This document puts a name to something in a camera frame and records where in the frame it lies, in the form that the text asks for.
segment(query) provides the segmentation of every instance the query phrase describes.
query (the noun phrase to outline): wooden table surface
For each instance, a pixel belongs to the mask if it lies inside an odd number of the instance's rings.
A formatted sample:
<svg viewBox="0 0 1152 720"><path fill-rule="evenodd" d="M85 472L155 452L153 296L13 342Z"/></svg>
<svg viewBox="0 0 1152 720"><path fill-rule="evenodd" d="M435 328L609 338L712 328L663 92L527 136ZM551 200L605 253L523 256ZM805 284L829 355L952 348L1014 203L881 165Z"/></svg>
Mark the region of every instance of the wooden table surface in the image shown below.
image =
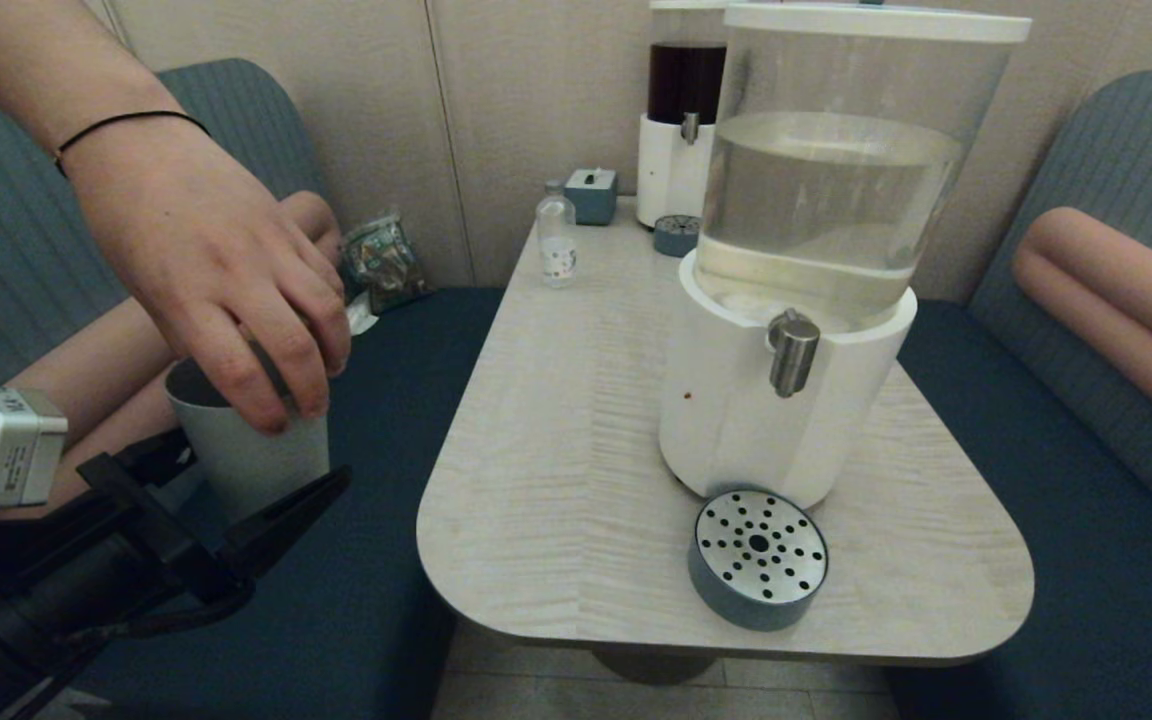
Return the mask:
<svg viewBox="0 0 1152 720"><path fill-rule="evenodd" d="M420 501L420 561L454 609L522 642L916 665L1020 629L1020 530L900 365L809 510L829 575L803 620L755 632L710 611L685 561L702 499L657 445L679 262L632 199L577 236L562 290L526 242Z"/></svg>

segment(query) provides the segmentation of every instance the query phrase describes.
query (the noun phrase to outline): drip tray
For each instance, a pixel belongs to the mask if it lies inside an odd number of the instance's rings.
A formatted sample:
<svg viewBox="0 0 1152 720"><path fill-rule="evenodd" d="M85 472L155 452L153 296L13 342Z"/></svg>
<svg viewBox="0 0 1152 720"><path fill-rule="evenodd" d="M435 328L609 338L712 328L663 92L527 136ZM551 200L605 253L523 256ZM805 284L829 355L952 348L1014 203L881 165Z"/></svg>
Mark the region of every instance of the drip tray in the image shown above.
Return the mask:
<svg viewBox="0 0 1152 720"><path fill-rule="evenodd" d="M742 628L780 630L803 616L829 568L820 530L793 502L742 488L696 516L687 569L700 598Z"/></svg>

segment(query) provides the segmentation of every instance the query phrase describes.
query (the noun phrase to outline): hand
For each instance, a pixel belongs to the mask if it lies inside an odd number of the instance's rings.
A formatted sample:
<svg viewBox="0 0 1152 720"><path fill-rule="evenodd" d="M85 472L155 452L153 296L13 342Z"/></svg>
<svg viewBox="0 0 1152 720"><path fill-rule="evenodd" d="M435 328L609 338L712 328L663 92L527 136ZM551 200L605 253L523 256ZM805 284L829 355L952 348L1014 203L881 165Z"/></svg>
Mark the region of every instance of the hand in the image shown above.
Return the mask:
<svg viewBox="0 0 1152 720"><path fill-rule="evenodd" d="M177 118L106 126L63 161L106 260L243 419L271 434L288 420L240 324L300 412L326 412L349 355L343 287L259 179Z"/></svg>

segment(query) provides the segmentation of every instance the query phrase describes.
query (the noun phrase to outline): gray-blue upholstered backrest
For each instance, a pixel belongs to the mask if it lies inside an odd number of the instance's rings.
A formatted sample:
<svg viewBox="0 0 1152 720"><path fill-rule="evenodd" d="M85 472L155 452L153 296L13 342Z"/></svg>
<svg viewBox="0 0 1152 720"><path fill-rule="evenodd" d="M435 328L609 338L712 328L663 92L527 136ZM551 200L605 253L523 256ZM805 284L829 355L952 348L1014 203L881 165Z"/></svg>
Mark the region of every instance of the gray-blue upholstered backrest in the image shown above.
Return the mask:
<svg viewBox="0 0 1152 720"><path fill-rule="evenodd" d="M970 304L975 318L1152 488L1152 401L1011 280L1020 238L1038 215L1060 206L1152 247L1152 71L1101 88L1075 111Z"/></svg>
<svg viewBox="0 0 1152 720"><path fill-rule="evenodd" d="M162 74L189 113L276 197L323 192L291 99L244 60ZM69 184L0 114L0 382L127 296L84 227Z"/></svg>

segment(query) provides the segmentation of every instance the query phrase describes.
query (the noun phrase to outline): table leg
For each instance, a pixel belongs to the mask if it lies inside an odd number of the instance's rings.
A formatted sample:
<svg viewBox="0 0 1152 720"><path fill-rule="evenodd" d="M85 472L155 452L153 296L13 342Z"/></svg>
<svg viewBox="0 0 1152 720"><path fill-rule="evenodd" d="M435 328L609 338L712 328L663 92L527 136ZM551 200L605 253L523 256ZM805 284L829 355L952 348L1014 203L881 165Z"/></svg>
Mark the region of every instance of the table leg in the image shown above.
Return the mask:
<svg viewBox="0 0 1152 720"><path fill-rule="evenodd" d="M681 685L717 662L717 657L652 655L652 653L594 651L609 670L644 685Z"/></svg>

